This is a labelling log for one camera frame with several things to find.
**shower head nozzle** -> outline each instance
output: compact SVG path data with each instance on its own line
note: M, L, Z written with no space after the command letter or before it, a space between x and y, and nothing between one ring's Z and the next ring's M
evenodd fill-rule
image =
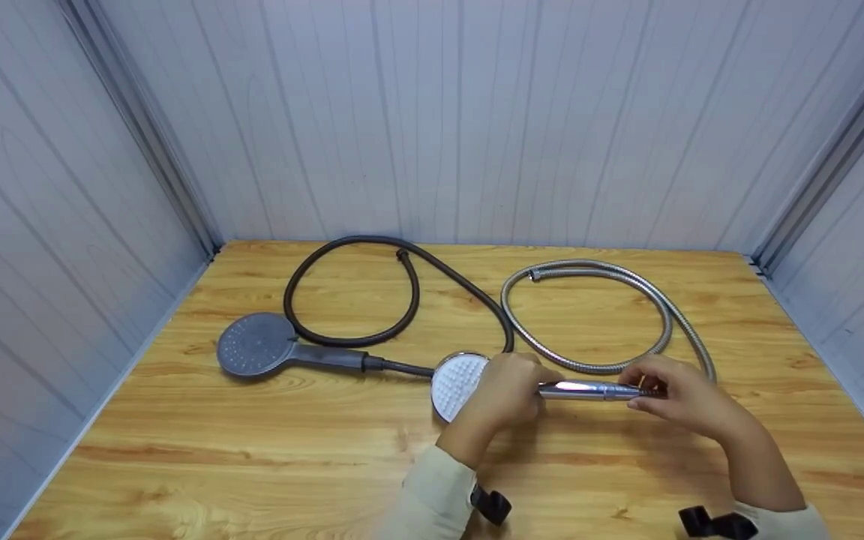
M219 365L237 377L268 375L285 365L299 336L278 313L252 313L226 328L219 337Z

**gray shower head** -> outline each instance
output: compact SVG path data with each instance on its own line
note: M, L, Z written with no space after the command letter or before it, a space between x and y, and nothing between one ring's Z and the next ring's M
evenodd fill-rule
M380 360L366 352L299 343L296 329L278 313L246 315L229 325L216 346L219 365L237 377L275 375L289 365L382 369Z

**wooden table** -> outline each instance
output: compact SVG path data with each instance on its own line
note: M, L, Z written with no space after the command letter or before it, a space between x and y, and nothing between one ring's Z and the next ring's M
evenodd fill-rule
M155 339L14 534L16 539L367 538L416 455L432 444L428 383L302 368L242 383L215 343L253 311L281 311L288 277L317 244L233 242ZM864 538L864 421L795 325L736 253L491 246L427 248L494 298L514 270L589 257L665 291L709 347L721 384L770 428L836 538ZM500 351L493 315L415 259L421 308L371 352L434 366L459 349ZM366 335L408 303L394 250L349 246L319 261L295 297L327 335ZM514 307L572 358L613 362L657 338L659 315L611 280L522 281ZM521 340L519 349L524 349ZM693 359L677 328L667 351ZM550 402L537 430L504 433L480 476L513 503L508 526L472 536L674 538L676 511L731 498L710 441L623 403Z

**beige sleeve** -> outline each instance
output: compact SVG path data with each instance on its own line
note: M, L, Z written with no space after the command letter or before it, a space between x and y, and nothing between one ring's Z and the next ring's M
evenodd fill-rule
M473 515L476 472L432 445L402 482L376 540L459 540Z
M735 502L735 512L751 520L758 529L754 540L829 540L829 530L814 506L796 512L772 512L744 502Z

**chrome handle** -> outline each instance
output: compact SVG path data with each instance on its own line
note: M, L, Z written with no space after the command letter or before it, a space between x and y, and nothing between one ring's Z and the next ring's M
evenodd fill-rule
M603 380L561 380L539 384L538 393L548 400L594 400L628 401L642 396L659 397L658 394L640 390L628 384L603 382Z

